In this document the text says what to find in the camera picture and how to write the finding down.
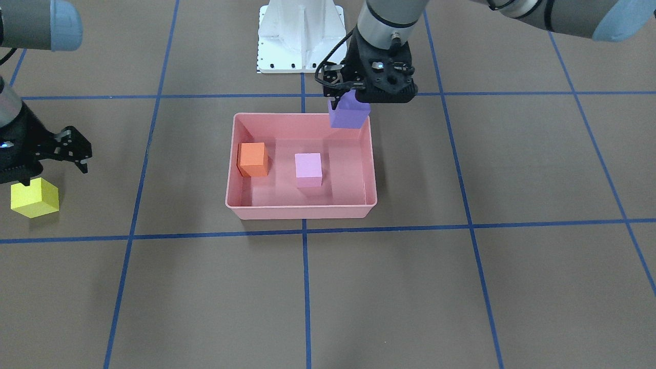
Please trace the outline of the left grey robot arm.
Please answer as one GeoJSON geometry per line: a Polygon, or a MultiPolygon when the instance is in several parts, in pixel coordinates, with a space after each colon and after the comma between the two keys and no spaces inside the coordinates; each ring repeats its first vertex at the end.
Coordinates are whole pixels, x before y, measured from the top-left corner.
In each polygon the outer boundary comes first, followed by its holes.
{"type": "Polygon", "coordinates": [[[401,104],[424,86],[428,57],[444,63],[432,91],[561,91],[548,38],[616,44],[654,21],[654,1],[365,1],[316,81],[329,108],[401,104]]]}

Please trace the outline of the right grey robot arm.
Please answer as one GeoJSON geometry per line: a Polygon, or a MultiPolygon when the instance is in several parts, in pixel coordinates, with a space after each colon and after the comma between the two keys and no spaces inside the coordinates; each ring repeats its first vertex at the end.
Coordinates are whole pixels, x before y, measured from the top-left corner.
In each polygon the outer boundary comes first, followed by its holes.
{"type": "MultiPolygon", "coordinates": [[[[2,1],[2,47],[75,51],[84,26],[68,1],[2,1]]],[[[1,182],[29,186],[43,172],[42,160],[68,161],[88,172],[92,145],[78,129],[49,131],[23,98],[1,82],[1,182]]]]}

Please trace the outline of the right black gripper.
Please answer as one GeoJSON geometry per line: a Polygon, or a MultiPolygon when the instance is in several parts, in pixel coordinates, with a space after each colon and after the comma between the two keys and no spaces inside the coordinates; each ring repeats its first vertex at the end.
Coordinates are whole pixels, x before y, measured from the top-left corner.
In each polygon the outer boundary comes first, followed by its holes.
{"type": "MultiPolygon", "coordinates": [[[[48,131],[26,103],[10,104],[10,124],[26,123],[28,147],[40,162],[45,159],[68,161],[83,174],[88,173],[88,159],[92,157],[92,145],[75,127],[67,126],[60,133],[48,131]]],[[[23,174],[19,182],[30,186],[31,175],[23,174]]]]}

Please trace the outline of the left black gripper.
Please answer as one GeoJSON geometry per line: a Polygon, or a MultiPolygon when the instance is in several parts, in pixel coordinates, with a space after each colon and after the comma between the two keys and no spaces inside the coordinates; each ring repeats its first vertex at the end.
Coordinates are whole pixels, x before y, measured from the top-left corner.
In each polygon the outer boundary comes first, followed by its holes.
{"type": "Polygon", "coordinates": [[[343,94],[351,90],[363,91],[363,77],[355,70],[355,64],[347,60],[335,63],[331,61],[333,54],[346,45],[347,39],[336,44],[322,60],[322,92],[323,96],[331,98],[331,110],[336,110],[343,94]]]}

